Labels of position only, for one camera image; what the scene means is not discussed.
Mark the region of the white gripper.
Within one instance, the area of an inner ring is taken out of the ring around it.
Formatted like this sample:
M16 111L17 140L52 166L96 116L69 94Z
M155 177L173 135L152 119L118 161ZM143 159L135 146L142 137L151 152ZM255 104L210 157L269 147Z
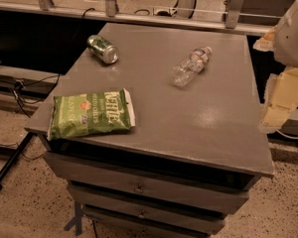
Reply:
M278 130L298 108L298 0L276 29L271 28L253 48L260 52L274 51L274 58L287 66L279 75L269 75L264 90L260 129Z

